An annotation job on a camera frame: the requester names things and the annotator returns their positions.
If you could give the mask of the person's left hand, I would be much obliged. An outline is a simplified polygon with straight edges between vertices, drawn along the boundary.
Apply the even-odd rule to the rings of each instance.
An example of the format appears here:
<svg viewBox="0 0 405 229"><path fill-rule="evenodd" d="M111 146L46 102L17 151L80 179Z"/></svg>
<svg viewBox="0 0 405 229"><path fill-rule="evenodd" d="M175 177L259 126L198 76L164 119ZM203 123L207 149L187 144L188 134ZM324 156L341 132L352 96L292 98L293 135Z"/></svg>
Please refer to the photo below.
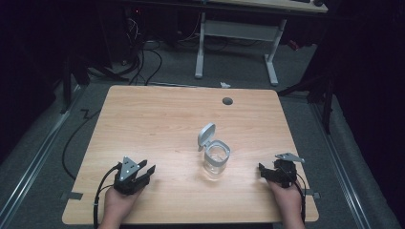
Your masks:
<svg viewBox="0 0 405 229"><path fill-rule="evenodd" d="M114 188L109 188L104 199L104 213L102 221L123 223L139 198L142 190L133 195L123 195Z"/></svg>

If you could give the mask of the glass jar with grey lid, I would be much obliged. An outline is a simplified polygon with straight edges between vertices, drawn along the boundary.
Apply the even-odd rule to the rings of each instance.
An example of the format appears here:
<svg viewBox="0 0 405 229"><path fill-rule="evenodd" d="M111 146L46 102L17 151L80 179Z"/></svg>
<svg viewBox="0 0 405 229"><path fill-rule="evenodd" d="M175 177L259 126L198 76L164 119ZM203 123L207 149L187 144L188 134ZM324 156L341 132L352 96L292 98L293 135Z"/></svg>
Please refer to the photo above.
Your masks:
<svg viewBox="0 0 405 229"><path fill-rule="evenodd" d="M230 158L231 150L219 139L214 139L216 125L205 125L198 134L198 151L203 152L202 166L211 179L218 179Z"/></svg>

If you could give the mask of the white-framed wooden desk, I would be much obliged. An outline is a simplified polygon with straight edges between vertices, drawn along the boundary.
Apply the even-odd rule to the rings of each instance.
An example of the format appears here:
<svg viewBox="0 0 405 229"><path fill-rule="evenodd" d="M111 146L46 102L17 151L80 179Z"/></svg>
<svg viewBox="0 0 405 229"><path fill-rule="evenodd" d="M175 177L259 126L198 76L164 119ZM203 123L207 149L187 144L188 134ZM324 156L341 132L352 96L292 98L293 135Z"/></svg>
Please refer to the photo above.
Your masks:
<svg viewBox="0 0 405 229"><path fill-rule="evenodd" d="M323 0L202 0L204 6L209 3L252 7L257 10L276 10L278 12L327 13L329 10ZM276 25L259 25L253 22L231 22L229 19L206 19L205 13L202 12L195 77L203 77L206 36L264 41L271 44L269 53L264 55L269 82L272 86L277 86L278 78L274 69L273 58L287 21L287 18L283 16Z"/></svg>

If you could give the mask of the black metal stand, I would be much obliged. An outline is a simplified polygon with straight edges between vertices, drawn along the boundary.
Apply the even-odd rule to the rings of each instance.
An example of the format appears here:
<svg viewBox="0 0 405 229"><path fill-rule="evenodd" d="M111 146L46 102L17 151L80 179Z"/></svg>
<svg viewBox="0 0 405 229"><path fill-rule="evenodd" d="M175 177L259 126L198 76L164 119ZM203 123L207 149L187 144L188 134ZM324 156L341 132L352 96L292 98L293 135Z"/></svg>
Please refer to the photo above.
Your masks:
<svg viewBox="0 0 405 229"><path fill-rule="evenodd" d="M63 63L63 101L64 106L61 113L65 114L73 101L72 98L72 78L79 86L88 86L90 83L90 77L87 74L87 68L82 59L77 55L68 55Z"/></svg>
<svg viewBox="0 0 405 229"><path fill-rule="evenodd" d="M323 113L321 115L321 124L324 131L330 134L330 114L332 112L332 95L335 76L333 73L324 73L311 79L305 79L291 87L280 92L279 96L286 96L297 91L308 91L308 103L323 103Z"/></svg>

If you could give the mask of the person's right hand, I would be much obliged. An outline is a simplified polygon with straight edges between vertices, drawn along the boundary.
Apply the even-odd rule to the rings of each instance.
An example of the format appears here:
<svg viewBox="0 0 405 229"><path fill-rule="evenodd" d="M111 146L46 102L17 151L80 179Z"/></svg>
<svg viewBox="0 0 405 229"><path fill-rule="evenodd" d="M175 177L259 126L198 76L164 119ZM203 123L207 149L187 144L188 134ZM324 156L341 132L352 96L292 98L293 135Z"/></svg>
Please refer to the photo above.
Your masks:
<svg viewBox="0 0 405 229"><path fill-rule="evenodd" d="M302 203L297 187L290 186L283 188L270 180L267 183L275 197L283 222L301 222Z"/></svg>

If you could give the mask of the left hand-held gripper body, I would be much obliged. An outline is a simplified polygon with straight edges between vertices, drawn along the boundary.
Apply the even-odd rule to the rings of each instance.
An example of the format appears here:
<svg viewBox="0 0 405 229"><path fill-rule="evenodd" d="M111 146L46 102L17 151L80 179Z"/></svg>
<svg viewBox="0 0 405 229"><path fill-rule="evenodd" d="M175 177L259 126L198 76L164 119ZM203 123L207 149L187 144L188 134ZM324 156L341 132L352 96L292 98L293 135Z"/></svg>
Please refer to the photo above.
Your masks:
<svg viewBox="0 0 405 229"><path fill-rule="evenodd" d="M138 180L138 172L141 169L138 168L138 164L134 160L125 156L118 166L113 185L114 189L123 195L129 196L147 186L150 179Z"/></svg>

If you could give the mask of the metal floor rail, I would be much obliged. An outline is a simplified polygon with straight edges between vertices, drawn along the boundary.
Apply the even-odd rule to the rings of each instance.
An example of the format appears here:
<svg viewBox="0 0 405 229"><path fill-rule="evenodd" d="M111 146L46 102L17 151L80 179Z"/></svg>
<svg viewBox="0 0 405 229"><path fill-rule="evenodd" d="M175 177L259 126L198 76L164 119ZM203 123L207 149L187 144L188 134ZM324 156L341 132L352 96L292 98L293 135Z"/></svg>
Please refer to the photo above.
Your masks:
<svg viewBox="0 0 405 229"><path fill-rule="evenodd" d="M31 125L0 165L0 229L59 228L73 181L61 165L72 129L71 112L63 114L62 90Z"/></svg>
<svg viewBox="0 0 405 229"><path fill-rule="evenodd" d="M331 167L335 172L345 200L351 210L353 219L358 229L372 229L369 219L365 214L361 201L355 191L348 172L338 154L334 141L323 126L321 109L317 105L309 105L311 112L316 119L316 123L327 144Z"/></svg>

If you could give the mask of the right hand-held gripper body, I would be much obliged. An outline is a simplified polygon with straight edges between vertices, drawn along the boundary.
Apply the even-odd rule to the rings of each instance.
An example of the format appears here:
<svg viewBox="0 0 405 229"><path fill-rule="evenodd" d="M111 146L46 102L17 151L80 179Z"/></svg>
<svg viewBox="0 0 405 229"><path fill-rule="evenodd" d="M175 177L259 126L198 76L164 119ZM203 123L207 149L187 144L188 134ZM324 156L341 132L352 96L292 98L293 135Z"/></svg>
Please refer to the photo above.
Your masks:
<svg viewBox="0 0 405 229"><path fill-rule="evenodd" d="M296 162L305 163L305 160L292 153L276 155L273 162L274 169L269 170L267 179L279 183L283 188L290 187L297 179Z"/></svg>

